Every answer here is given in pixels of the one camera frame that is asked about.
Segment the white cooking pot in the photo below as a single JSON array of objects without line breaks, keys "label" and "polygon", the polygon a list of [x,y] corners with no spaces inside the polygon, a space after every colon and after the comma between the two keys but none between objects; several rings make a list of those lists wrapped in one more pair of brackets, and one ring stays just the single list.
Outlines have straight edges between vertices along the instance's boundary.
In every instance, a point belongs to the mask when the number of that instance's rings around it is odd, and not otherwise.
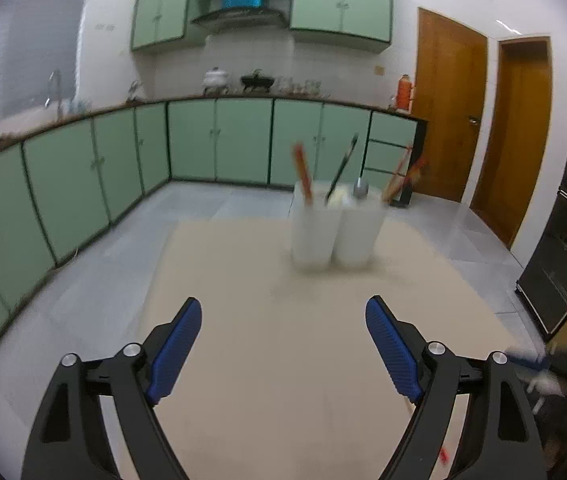
[{"label": "white cooking pot", "polygon": [[205,96],[218,96],[229,92],[229,73],[219,67],[208,70],[203,77],[203,94]]}]

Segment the dark chopstick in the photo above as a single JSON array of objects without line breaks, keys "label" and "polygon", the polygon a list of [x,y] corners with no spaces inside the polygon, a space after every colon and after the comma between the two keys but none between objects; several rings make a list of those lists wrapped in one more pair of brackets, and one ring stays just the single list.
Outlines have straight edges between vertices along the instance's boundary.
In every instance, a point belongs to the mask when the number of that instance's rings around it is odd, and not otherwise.
[{"label": "dark chopstick", "polygon": [[345,152],[345,154],[344,154],[344,156],[343,156],[343,158],[340,162],[338,170],[337,170],[333,179],[330,182],[329,190],[328,190],[328,193],[326,194],[326,197],[325,197],[325,205],[329,204],[331,196],[334,193],[335,188],[337,187],[337,184],[338,184],[338,182],[339,182],[339,180],[340,180],[340,178],[343,174],[343,171],[344,171],[347,163],[349,162],[349,159],[352,157],[353,152],[355,151],[355,148],[356,148],[356,145],[357,145],[357,142],[358,142],[358,137],[359,137],[358,133],[355,133],[351,142],[349,142],[349,148],[346,150],[346,152]]}]

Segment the green lower kitchen cabinets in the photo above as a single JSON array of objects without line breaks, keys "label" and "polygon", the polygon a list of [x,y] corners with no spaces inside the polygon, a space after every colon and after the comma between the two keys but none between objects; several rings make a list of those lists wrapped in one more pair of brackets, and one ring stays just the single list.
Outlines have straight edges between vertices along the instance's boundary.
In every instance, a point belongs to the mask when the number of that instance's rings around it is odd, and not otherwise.
[{"label": "green lower kitchen cabinets", "polygon": [[0,333],[53,270],[170,181],[290,188],[291,148],[309,170],[384,186],[425,119],[380,108],[281,96],[138,103],[0,139]]}]

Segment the metal spoon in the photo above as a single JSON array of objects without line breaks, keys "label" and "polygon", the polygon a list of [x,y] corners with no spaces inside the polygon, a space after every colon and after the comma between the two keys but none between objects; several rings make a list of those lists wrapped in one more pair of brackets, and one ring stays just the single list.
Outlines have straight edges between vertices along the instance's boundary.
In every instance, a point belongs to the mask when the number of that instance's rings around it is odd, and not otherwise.
[{"label": "metal spoon", "polygon": [[355,200],[364,200],[369,193],[369,184],[366,179],[359,177],[354,185],[352,195]]}]

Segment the black wok on stove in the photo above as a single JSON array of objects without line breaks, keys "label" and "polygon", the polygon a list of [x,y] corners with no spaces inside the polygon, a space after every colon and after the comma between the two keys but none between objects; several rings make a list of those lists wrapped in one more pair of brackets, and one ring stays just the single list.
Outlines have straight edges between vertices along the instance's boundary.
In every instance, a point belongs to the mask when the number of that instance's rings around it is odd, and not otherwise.
[{"label": "black wok on stove", "polygon": [[240,77],[244,93],[270,93],[275,78],[262,73],[262,70],[253,70],[251,74]]}]

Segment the brown wooden door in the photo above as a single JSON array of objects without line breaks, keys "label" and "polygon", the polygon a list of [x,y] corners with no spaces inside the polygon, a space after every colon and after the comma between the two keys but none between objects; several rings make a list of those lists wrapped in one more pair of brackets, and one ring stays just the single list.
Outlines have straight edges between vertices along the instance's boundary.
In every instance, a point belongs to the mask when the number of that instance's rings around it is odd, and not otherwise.
[{"label": "brown wooden door", "polygon": [[553,102],[550,38],[498,46],[495,106],[471,209],[510,248],[541,171]]},{"label": "brown wooden door", "polygon": [[413,114],[427,122],[416,191],[459,203],[481,128],[487,38],[441,14],[418,10]]}]

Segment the orange thermos jug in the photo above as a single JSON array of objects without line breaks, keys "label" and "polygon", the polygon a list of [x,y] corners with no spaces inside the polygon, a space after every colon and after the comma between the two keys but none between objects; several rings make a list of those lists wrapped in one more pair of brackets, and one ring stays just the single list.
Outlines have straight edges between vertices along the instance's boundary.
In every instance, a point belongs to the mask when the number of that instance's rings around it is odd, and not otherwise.
[{"label": "orange thermos jug", "polygon": [[409,113],[413,102],[413,81],[408,74],[398,79],[395,94],[395,108]]}]

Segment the white two-compartment utensil holder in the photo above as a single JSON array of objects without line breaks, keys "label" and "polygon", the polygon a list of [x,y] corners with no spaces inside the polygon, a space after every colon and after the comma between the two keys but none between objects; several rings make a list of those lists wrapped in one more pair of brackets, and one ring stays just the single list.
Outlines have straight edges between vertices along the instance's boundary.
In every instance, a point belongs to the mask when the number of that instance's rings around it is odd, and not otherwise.
[{"label": "white two-compartment utensil holder", "polygon": [[332,263],[343,269],[361,269],[372,259],[373,248],[387,205],[372,186],[363,198],[353,186],[340,184],[332,194],[327,182],[312,184],[313,201],[305,200],[301,183],[294,185],[291,206],[291,258],[295,266],[319,271]]}]

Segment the range hood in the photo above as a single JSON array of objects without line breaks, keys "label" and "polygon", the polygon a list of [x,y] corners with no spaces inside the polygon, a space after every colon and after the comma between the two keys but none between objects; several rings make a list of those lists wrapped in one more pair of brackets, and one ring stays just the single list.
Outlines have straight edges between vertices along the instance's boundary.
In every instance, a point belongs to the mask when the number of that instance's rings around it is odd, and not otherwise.
[{"label": "range hood", "polygon": [[253,27],[288,28],[289,21],[285,13],[270,8],[253,8],[253,6],[237,6],[216,10],[194,18],[196,25],[207,32],[224,32],[224,30]]}]

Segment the beige table mat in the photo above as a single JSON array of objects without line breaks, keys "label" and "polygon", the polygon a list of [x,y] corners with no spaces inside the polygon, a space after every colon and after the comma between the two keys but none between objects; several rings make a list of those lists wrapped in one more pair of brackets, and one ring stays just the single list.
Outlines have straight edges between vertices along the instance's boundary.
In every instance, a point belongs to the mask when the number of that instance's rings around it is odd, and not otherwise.
[{"label": "beige table mat", "polygon": [[389,221],[367,268],[291,260],[285,220],[185,222],[166,241],[138,337],[187,298],[202,327],[156,413],[192,479],[376,479],[410,411],[365,322],[372,296],[459,356],[515,346],[415,229]]}]

